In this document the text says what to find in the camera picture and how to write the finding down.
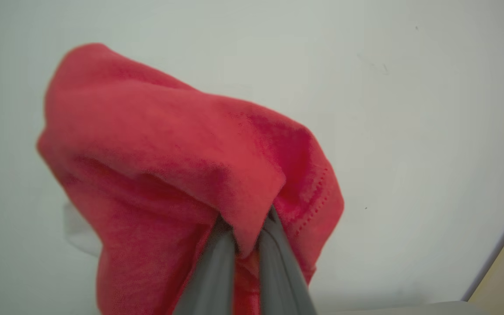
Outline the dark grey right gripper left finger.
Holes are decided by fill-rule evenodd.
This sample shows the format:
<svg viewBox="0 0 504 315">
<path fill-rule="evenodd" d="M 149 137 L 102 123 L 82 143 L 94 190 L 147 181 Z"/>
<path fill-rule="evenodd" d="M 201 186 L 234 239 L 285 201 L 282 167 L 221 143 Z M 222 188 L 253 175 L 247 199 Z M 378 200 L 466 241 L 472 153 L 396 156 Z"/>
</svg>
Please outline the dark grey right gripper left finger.
<svg viewBox="0 0 504 315">
<path fill-rule="evenodd" d="M 232 228 L 218 217 L 173 314 L 232 314 L 235 249 Z"/>
</svg>

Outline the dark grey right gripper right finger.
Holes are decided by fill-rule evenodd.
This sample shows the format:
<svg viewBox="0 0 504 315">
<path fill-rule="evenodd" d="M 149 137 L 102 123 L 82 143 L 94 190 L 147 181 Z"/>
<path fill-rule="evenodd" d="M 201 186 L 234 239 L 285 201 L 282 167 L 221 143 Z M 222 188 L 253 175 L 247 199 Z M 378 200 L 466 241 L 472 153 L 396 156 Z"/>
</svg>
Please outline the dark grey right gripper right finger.
<svg viewBox="0 0 504 315">
<path fill-rule="evenodd" d="M 308 286 L 272 206 L 259 235 L 262 315 L 315 315 Z"/>
</svg>

